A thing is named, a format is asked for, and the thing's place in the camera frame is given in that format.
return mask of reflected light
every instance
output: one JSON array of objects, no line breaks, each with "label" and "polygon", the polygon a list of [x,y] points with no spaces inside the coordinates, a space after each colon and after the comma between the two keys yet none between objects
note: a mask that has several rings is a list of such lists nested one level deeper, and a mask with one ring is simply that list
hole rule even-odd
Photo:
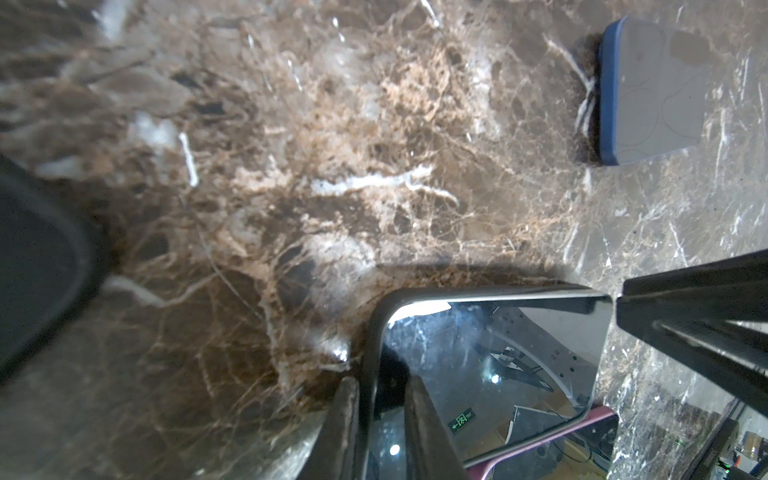
[{"label": "reflected light", "polygon": [[342,362],[346,362],[346,349],[338,348],[333,350],[333,355],[336,356],[337,359],[341,360]]},{"label": "reflected light", "polygon": [[450,309],[450,303],[443,300],[424,300],[423,302],[409,303],[398,308],[387,324],[389,328],[392,328],[395,322],[410,316],[432,315],[433,313],[445,312]]}]

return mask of mirror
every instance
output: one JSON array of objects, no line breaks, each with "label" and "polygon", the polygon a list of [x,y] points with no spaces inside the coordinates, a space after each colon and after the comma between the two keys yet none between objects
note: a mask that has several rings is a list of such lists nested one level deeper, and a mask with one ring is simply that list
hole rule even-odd
[{"label": "mirror", "polygon": [[613,306],[603,293],[555,288],[434,290],[380,319],[366,479],[406,478],[411,375],[424,380],[465,466],[586,414]]},{"label": "mirror", "polygon": [[618,417],[600,422],[497,463],[487,480],[579,480],[607,478],[613,461]]}]

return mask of marble surface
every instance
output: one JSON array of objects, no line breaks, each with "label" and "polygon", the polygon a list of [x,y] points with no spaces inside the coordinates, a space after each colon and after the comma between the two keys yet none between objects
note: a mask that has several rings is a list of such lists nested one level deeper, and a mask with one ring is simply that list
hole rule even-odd
[{"label": "marble surface", "polygon": [[[293,478],[391,290],[616,296],[768,247],[760,0],[2,4],[0,151],[114,265],[0,387],[0,478]],[[604,168],[622,15],[703,35],[713,71],[699,145]],[[611,477],[675,478],[729,397],[613,325],[598,399]]]}]

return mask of pink strip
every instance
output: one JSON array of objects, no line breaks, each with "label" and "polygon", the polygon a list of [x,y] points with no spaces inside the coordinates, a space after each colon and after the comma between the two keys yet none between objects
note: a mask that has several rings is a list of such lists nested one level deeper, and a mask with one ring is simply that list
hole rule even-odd
[{"label": "pink strip", "polygon": [[616,415],[616,412],[614,412],[613,410],[609,409],[606,406],[594,407],[592,410],[589,411],[589,413],[587,414],[587,417],[584,420],[581,420],[580,422],[570,425],[558,432],[554,432],[551,435],[548,435],[541,440],[531,443],[530,445],[519,447],[517,449],[511,450],[510,452],[506,452],[505,454],[500,455],[496,458],[491,458],[490,460],[486,460],[483,463],[478,463],[477,465],[473,465],[467,468],[467,473],[469,474],[469,478],[471,480],[485,480],[485,477],[488,476],[488,473],[491,471],[491,469],[502,460],[506,460],[507,458],[514,457],[515,455],[520,455],[521,453],[527,452],[528,450],[535,449],[540,445],[543,445],[547,442],[551,442],[552,440],[555,440],[555,439],[559,439],[560,437],[567,435],[568,433],[575,432],[576,430],[582,429],[587,425],[592,425],[593,423],[600,422],[601,420],[605,420],[612,415]]}]

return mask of reflected exit sign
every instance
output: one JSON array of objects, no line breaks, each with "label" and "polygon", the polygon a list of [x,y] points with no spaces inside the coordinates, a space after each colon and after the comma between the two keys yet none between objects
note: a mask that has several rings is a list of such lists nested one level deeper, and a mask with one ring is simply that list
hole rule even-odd
[{"label": "reflected exit sign", "polygon": [[456,435],[461,429],[463,429],[474,419],[475,413],[472,411],[472,409],[466,409],[461,415],[448,423],[448,428],[451,430],[453,435]]}]

